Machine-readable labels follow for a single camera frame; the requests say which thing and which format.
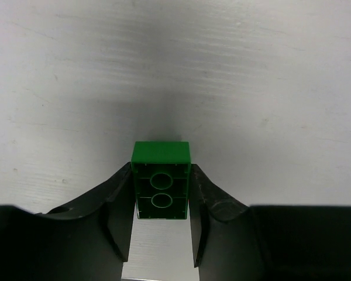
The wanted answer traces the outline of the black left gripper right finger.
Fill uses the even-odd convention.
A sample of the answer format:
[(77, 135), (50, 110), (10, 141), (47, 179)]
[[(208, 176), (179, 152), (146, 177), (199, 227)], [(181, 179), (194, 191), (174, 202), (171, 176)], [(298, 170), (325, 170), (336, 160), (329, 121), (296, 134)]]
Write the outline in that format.
[(190, 223), (200, 280), (351, 280), (351, 207), (247, 206), (192, 165)]

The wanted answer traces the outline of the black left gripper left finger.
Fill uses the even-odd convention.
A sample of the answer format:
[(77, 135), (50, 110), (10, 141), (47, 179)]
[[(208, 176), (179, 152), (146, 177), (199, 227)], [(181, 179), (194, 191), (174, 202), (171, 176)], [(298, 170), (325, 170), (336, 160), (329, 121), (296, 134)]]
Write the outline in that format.
[(0, 280), (120, 280), (133, 213), (130, 164), (47, 213), (0, 205)]

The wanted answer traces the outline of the green lego brick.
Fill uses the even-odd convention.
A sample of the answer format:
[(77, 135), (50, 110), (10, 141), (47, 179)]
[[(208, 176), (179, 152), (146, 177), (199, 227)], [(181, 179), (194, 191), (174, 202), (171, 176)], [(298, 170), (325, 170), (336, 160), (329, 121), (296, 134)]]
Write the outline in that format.
[(139, 219), (187, 218), (191, 173), (188, 142), (138, 141), (130, 163)]

